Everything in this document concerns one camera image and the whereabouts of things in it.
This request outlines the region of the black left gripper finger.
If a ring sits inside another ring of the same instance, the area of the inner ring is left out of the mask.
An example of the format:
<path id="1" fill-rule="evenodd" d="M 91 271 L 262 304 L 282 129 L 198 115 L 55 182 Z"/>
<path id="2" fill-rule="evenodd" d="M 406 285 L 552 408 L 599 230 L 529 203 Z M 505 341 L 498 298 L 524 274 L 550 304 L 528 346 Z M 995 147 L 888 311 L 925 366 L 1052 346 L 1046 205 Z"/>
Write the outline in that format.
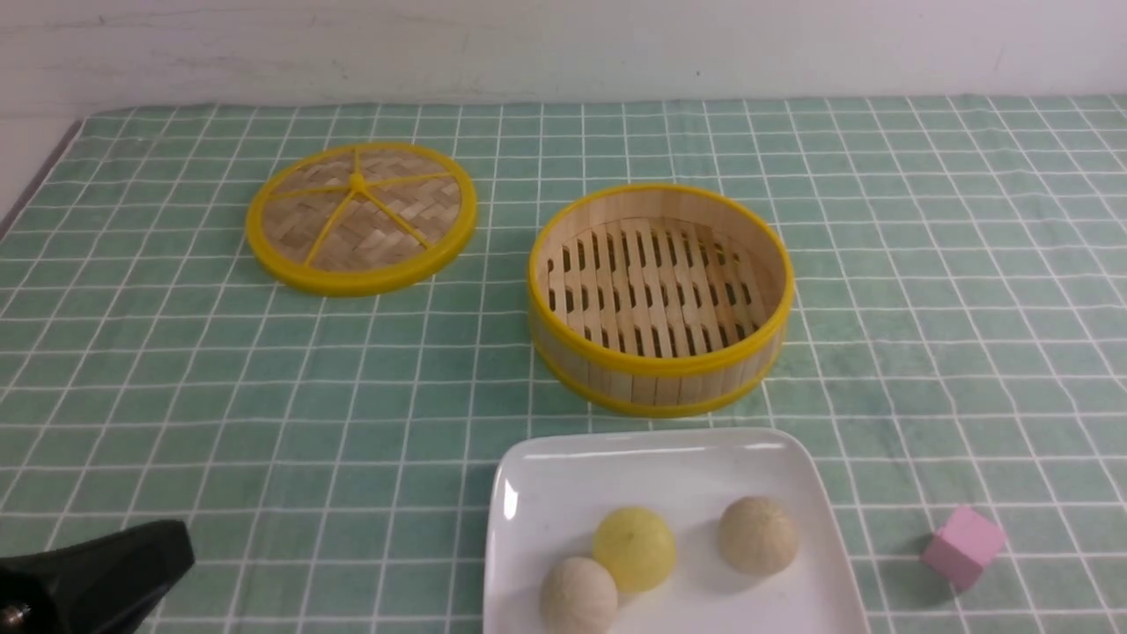
<path id="1" fill-rule="evenodd" d="M 158 520 L 1 561 L 5 633 L 134 633 L 195 564 L 186 523 Z"/>

